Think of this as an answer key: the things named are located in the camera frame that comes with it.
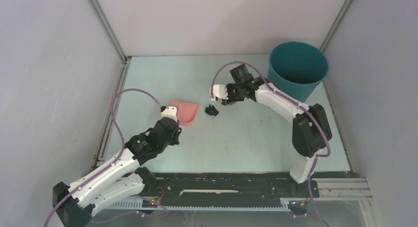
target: metal frame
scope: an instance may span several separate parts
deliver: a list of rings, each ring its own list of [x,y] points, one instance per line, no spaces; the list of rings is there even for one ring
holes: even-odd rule
[[[342,5],[339,13],[337,14],[336,19],[334,20],[334,23],[332,24],[329,32],[327,33],[320,50],[324,52],[329,45],[332,37],[334,36],[336,30],[338,29],[340,23],[342,22],[343,18],[346,15],[346,12],[348,11],[349,7],[351,6],[352,2],[354,0],[345,0],[344,4]],[[116,48],[116,51],[118,52],[119,56],[121,57],[121,60],[125,63],[121,73],[119,75],[118,84],[115,89],[114,94],[117,91],[120,91],[123,88],[127,71],[129,69],[130,64],[130,58],[128,58],[125,53],[122,50],[121,45],[119,44],[116,35],[114,34],[108,20],[106,19],[105,14],[103,13],[102,8],[100,7],[100,4],[98,0],[89,0],[94,12],[96,13],[100,23],[103,25],[104,30],[106,31],[107,35],[109,36],[111,42],[113,43],[114,47]],[[332,108],[331,99],[328,94],[328,90],[326,87],[326,83],[324,83],[325,92],[328,97],[328,101]],[[117,108],[119,104],[119,99],[116,101],[115,107]],[[104,161],[104,152],[105,147],[107,144],[107,140],[109,138],[109,135],[111,133],[111,127],[112,122],[110,120],[109,115],[106,118],[106,123],[103,128],[102,132],[102,139],[98,147],[98,152],[95,156],[95,163],[92,166],[92,169],[94,169],[97,165],[100,165],[101,162]],[[340,133],[340,137],[342,138],[338,123],[337,123],[338,131]],[[349,152],[346,150],[346,153],[348,155],[348,160],[350,160]],[[352,172],[345,172],[346,175],[341,175],[341,172],[328,172],[327,174],[320,174],[317,173],[314,175],[313,180],[317,182],[318,189],[319,189],[319,198],[316,198],[318,201],[333,201],[333,200],[357,200],[360,205],[360,209],[362,212],[363,220],[364,220],[364,226],[365,227],[379,227],[381,226],[381,223],[379,222],[379,216],[376,212],[376,208],[372,199],[371,192],[369,190],[369,186],[367,184],[367,180],[365,178],[358,178],[353,177]],[[246,210],[246,211],[289,211],[287,208],[287,205],[289,201],[292,200],[298,200],[300,198],[282,198],[282,208],[272,208],[272,209],[249,209],[249,208],[238,208],[237,210]],[[128,198],[125,200],[122,200],[120,202],[117,202],[109,207],[109,209],[124,209],[124,210],[137,210],[141,208],[142,200],[138,200],[137,198]],[[188,210],[189,207],[168,207],[169,210]],[[211,210],[212,208],[202,208],[202,210]]]
[[[107,20],[105,13],[102,10],[102,7],[99,4],[98,0],[88,0],[91,4],[91,7],[96,14],[98,20],[100,21],[101,25],[103,26],[104,31],[106,32],[107,36],[109,37],[110,41],[112,42],[113,46],[115,47],[117,53],[119,54],[120,59],[122,62],[126,63],[127,57],[120,46],[119,41],[116,38],[115,32],[113,32],[112,27],[110,26],[109,21]]]

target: red wire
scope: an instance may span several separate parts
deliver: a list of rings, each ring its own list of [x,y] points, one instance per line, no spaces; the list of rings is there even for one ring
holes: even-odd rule
[[[159,199],[161,201],[161,199],[163,199],[163,196],[164,196],[164,188],[162,186],[158,186],[155,189],[161,189],[161,196],[159,197]]]

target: cable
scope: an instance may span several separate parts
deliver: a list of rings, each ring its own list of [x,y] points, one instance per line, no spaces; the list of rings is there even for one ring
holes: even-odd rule
[[[299,105],[299,103],[298,102],[296,102],[294,99],[292,99],[291,97],[289,97],[289,96],[287,96],[287,95],[285,95],[285,94],[283,94],[283,93],[281,93],[281,92],[279,92],[279,91],[277,91],[277,90],[274,90],[268,83],[267,83],[267,80],[264,78],[264,76],[261,74],[261,72],[258,70],[258,69],[256,69],[253,65],[251,65],[250,63],[247,63],[247,62],[242,62],[242,61],[234,61],[234,62],[230,62],[230,63],[227,63],[227,64],[225,64],[224,66],[222,66],[217,72],[216,72],[216,74],[215,74],[215,77],[213,78],[213,80],[212,80],[212,84],[211,84],[211,86],[210,86],[210,97],[211,97],[211,99],[214,99],[214,97],[213,97],[213,86],[215,85],[215,80],[216,80],[216,78],[218,77],[218,75],[219,75],[219,73],[224,69],[224,68],[226,68],[227,66],[229,66],[229,65],[232,65],[232,64],[244,64],[244,65],[246,65],[246,66],[249,66],[250,68],[252,68],[254,71],[256,71],[257,72],[257,74],[261,77],[261,79],[263,80],[263,82],[265,83],[265,85],[267,86],[267,88],[269,88],[271,91],[273,91],[275,94],[277,94],[277,95],[279,95],[280,97],[282,97],[282,98],[284,98],[285,100],[287,100],[289,103],[291,103],[291,104],[293,104],[293,105],[295,105],[297,108],[299,108],[299,109],[301,109],[304,113],[306,113],[307,115],[308,115],[308,117],[312,120],[312,122],[315,124],[315,126],[318,128],[318,130],[319,130],[319,133],[321,134],[321,136],[322,136],[322,138],[323,138],[323,140],[324,140],[324,142],[325,142],[325,145],[326,145],[326,147],[327,147],[327,154],[317,154],[316,156],[315,156],[315,160],[313,161],[313,164],[312,164],[312,167],[311,167],[311,169],[310,169],[310,171],[309,171],[309,174],[308,174],[308,188],[309,188],[309,195],[310,195],[310,197],[311,197],[311,202],[312,202],[312,204],[313,204],[313,207],[315,208],[315,211],[316,211],[316,215],[317,215],[317,217],[318,217],[318,219],[320,219],[321,220],[321,222],[325,225],[325,226],[327,226],[327,227],[329,227],[330,225],[327,223],[327,221],[326,220],[324,220],[323,218],[322,218],[322,216],[320,215],[320,213],[319,213],[319,211],[318,211],[318,208],[317,208],[317,206],[316,206],[316,204],[315,204],[315,201],[314,201],[314,195],[313,195],[313,193],[312,193],[312,189],[311,189],[311,177],[312,177],[312,173],[313,173],[313,171],[314,171],[314,169],[315,169],[315,166],[316,166],[316,163],[317,163],[317,160],[318,160],[318,158],[319,157],[329,157],[330,155],[331,155],[331,148],[330,148],[330,146],[329,146],[329,142],[328,142],[328,139],[326,138],[326,136],[325,136],[325,133],[324,133],[324,131],[322,130],[322,128],[321,128],[321,126],[319,125],[319,123],[317,122],[317,120],[314,118],[314,116],[308,111],[308,110],[306,110],[305,108],[303,108],[302,106],[300,106]]]
[[[164,188],[162,186],[157,186],[155,189],[161,189],[161,195],[158,198],[161,201],[163,199],[163,196],[164,196]]]
[[[57,203],[57,205],[55,205],[55,207],[52,209],[52,211],[49,213],[48,217],[45,220],[45,223],[43,224],[43,227],[48,227],[48,223],[52,218],[52,215],[58,210],[58,208],[60,208],[60,206],[70,197],[72,196],[75,192],[78,191],[79,188],[83,188],[84,186],[86,186],[89,182],[91,182],[93,179],[95,179],[96,177],[98,177],[100,174],[102,174],[103,172],[105,172],[106,170],[108,170],[110,167],[112,167],[112,165],[115,165],[116,162],[119,160],[119,158],[122,156],[123,154],[123,150],[125,148],[125,140],[123,139],[123,135],[122,132],[119,128],[119,126],[117,125],[116,122],[116,118],[115,118],[115,112],[114,112],[114,103],[116,101],[116,99],[122,95],[125,92],[128,91],[138,91],[138,92],[142,92],[146,95],[148,95],[149,97],[151,97],[151,99],[153,99],[158,106],[161,108],[162,105],[161,103],[154,97],[152,96],[150,93],[141,90],[141,89],[136,89],[136,88],[130,88],[130,89],[125,89],[125,90],[121,90],[118,93],[116,93],[116,95],[112,98],[111,102],[110,102],[110,118],[112,119],[113,124],[115,125],[116,130],[119,133],[120,139],[122,141],[122,148],[120,149],[119,154],[117,155],[117,157],[113,160],[112,163],[110,163],[108,166],[106,166],[105,168],[103,168],[101,171],[97,172],[97,174],[93,175],[92,177],[90,177],[89,179],[87,179],[86,181],[84,181],[82,184],[80,184],[80,186],[74,188],[74,190],[72,190],[70,193],[68,193],[63,199],[61,199],[61,201],[59,201]]]
[[[138,198],[141,198],[142,200],[145,200],[145,201],[147,201],[149,203],[154,203],[155,205],[157,205],[158,207],[160,207],[161,209],[163,209],[166,213],[164,215],[160,215],[160,216],[153,216],[153,215],[150,215],[150,214],[147,214],[147,213],[143,213],[143,212],[140,212],[140,211],[128,211],[128,212],[122,213],[122,214],[120,214],[118,216],[115,216],[115,217],[110,218],[110,219],[105,220],[105,221],[91,221],[91,223],[93,223],[93,224],[109,223],[111,221],[114,221],[114,220],[118,219],[119,217],[122,217],[122,216],[125,216],[125,215],[130,215],[130,214],[139,214],[139,213],[141,213],[142,216],[150,216],[150,217],[155,217],[155,218],[163,218],[163,217],[166,217],[169,214],[169,211],[167,210],[167,208],[165,206],[163,206],[163,205],[161,205],[159,203],[156,203],[154,201],[151,201],[151,200],[149,200],[149,199],[147,199],[147,198],[145,198],[143,196],[140,196],[140,195],[133,195],[133,196],[136,196]]]

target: pink dustpan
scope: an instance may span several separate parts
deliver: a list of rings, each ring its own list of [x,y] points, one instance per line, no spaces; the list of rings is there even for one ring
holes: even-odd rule
[[[177,119],[180,121],[181,126],[190,126],[193,124],[196,118],[197,110],[199,109],[198,104],[170,100],[169,105],[177,106]]]

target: small black object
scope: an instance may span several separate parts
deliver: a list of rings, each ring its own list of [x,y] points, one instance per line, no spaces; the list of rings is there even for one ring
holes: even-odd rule
[[[209,105],[208,107],[205,108],[205,113],[209,114],[210,116],[217,116],[219,111],[216,110],[215,106],[213,105]]]
[[[288,206],[288,208],[293,213],[293,215],[296,215],[296,216],[300,216],[300,215],[304,215],[304,214],[308,213],[308,203],[305,204],[303,207],[301,207],[301,206],[296,207],[296,206],[291,206],[291,205]]]
[[[146,201],[143,201],[143,203],[142,203],[142,206],[146,206],[146,207],[148,207],[147,205],[145,205],[145,202]],[[141,212],[141,213],[145,213],[145,214],[147,214],[147,215],[151,215],[155,210],[138,210],[139,212]]]

